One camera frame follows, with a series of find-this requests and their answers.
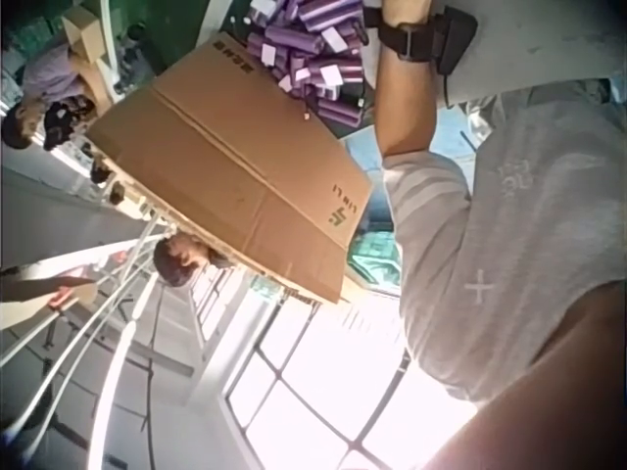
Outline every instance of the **box flap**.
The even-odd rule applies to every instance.
[[[305,120],[305,104],[276,86],[237,42],[219,34],[152,86],[229,157],[348,247],[370,181],[317,117]]]
[[[102,26],[93,13],[77,5],[64,13],[62,22],[68,42],[80,58],[93,64],[105,54]]]

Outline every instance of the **green object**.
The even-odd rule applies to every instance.
[[[283,287],[266,276],[257,275],[251,283],[251,289],[269,301],[276,301],[283,293]]]
[[[348,264],[373,286],[401,285],[401,256],[393,232],[357,236],[349,248]]]

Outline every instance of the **hand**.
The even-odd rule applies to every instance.
[[[429,18],[432,0],[383,0],[383,20],[390,26],[422,24]]]

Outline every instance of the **glass window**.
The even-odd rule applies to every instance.
[[[412,364],[363,446],[392,468],[421,468],[475,412]]]
[[[335,470],[347,445],[281,382],[276,382],[246,435],[272,470]]]
[[[204,275],[206,279],[212,279],[209,283],[210,287],[203,296],[201,303],[195,305],[197,308],[196,315],[198,316],[205,341],[209,340],[213,334],[226,307],[233,300],[233,296],[241,285],[244,276],[243,269],[216,269],[215,267],[212,267],[212,269]]]
[[[268,360],[281,368],[312,312],[312,306],[293,297],[281,307],[262,339],[261,348]]]
[[[274,373],[258,355],[253,354],[230,396],[233,414],[240,426],[245,428],[250,424],[273,382]]]
[[[380,470],[374,463],[365,458],[362,453],[351,450],[342,460],[338,470]]]
[[[346,312],[322,306],[285,368],[284,378],[324,419],[354,439],[378,405],[404,352],[394,343],[398,300],[370,296],[351,326]]]
[[[242,432],[265,468],[419,468],[473,416],[472,404],[450,398],[417,366],[405,371],[398,307],[398,298],[377,294],[357,305],[285,302],[254,347],[264,379],[247,367],[251,378],[242,376],[228,397],[241,400],[252,393],[240,388],[260,382],[248,414],[236,415],[240,424],[254,416]]]

